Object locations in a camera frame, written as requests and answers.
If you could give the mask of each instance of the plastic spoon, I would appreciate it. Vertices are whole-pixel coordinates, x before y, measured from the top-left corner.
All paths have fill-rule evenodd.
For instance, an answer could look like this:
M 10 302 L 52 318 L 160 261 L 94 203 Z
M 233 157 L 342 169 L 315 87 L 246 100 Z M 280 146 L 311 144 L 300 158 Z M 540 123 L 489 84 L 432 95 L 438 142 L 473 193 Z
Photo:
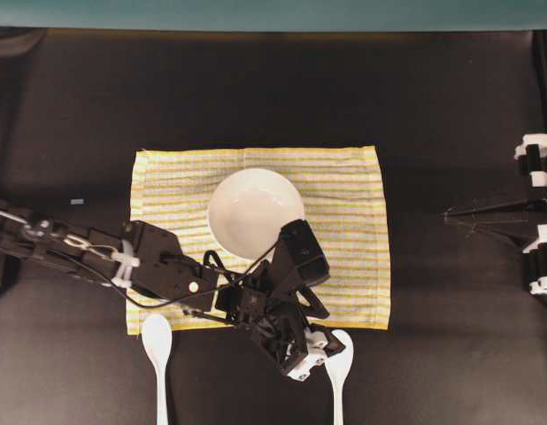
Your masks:
M 171 352 L 171 327 L 161 314 L 150 314 L 142 325 L 143 348 L 156 369 L 158 425 L 167 425 L 166 366 Z
M 333 330 L 333 335 L 346 346 L 343 352 L 339 352 L 325 360 L 325 367 L 327 368 L 330 382 L 333 384 L 333 396 L 335 398 L 333 421 L 335 425 L 343 425 L 343 386 L 346 376 L 348 376 L 351 370 L 354 345 L 352 344 L 350 335 L 341 329 Z

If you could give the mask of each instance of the teal wall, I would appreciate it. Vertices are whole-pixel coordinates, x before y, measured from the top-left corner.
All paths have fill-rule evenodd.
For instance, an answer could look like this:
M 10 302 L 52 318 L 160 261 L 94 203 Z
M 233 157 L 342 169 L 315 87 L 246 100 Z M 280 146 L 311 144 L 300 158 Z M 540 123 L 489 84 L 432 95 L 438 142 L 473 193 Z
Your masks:
M 547 0 L 0 0 L 0 26 L 201 31 L 547 28 Z

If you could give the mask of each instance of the black table surface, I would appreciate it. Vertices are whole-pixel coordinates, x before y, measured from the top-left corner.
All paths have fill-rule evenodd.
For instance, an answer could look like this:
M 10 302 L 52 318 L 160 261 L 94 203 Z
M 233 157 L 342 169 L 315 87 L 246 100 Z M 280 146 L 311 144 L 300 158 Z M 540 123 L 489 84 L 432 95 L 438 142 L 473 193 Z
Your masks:
M 527 32 L 50 30 L 0 59 L 0 196 L 116 232 L 138 150 L 373 144 L 392 314 L 389 331 L 350 332 L 345 423 L 547 424 L 547 311 L 519 255 L 438 215 L 520 182 L 513 148 L 543 130 L 531 46 Z M 0 425 L 155 423 L 155 374 L 122 299 L 36 265 L 9 276 Z M 332 423 L 323 369 L 283 378 L 232 329 L 173 344 L 171 423 Z

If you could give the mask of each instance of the striped towel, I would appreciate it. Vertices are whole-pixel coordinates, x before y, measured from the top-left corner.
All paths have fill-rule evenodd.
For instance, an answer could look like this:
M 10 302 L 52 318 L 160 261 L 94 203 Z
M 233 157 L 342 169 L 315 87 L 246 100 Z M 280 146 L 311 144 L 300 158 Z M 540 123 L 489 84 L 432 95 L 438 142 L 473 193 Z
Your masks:
M 174 232 L 183 252 L 202 261 L 215 250 L 229 269 L 250 262 L 228 255 L 206 223 L 206 208 L 217 185 L 244 168 L 267 168 L 299 190 L 305 218 L 327 256 L 331 277 L 313 288 L 330 311 L 318 322 L 339 328 L 387 329 L 390 269 L 386 203 L 375 148 L 249 148 L 161 152 L 136 155 L 131 189 L 131 220 Z M 143 304 L 157 302 L 129 291 Z M 127 302 L 127 331 L 138 335 L 147 311 Z M 173 329 L 224 325 L 186 317 L 174 305 L 160 309 Z M 212 311 L 213 314 L 224 313 Z

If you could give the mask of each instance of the white bowl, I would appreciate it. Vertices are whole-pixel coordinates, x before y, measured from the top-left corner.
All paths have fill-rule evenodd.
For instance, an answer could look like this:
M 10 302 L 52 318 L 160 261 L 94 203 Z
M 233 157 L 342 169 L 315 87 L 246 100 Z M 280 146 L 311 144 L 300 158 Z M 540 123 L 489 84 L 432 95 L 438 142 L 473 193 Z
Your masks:
M 212 193 L 207 210 L 209 228 L 218 244 L 249 260 L 274 244 L 281 227 L 304 217 L 303 201 L 295 186 L 262 168 L 229 175 Z

